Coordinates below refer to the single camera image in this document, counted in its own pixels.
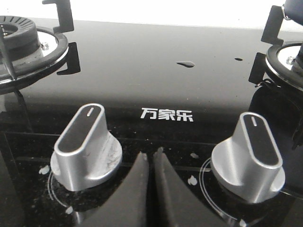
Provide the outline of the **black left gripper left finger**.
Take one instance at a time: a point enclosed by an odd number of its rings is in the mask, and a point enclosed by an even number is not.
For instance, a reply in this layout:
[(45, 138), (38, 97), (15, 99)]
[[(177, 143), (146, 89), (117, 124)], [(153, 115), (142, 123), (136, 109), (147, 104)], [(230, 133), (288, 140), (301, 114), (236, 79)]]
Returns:
[(110, 198), (81, 227), (144, 227), (149, 181), (147, 155), (140, 152), (133, 167)]

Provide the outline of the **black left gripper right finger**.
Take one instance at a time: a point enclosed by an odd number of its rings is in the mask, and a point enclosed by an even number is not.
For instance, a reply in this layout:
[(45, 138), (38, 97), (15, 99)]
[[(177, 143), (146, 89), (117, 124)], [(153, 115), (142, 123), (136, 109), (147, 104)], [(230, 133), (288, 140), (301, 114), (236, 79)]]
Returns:
[(162, 222), (167, 227), (226, 227), (190, 191), (169, 162), (163, 148), (153, 155), (155, 183)]

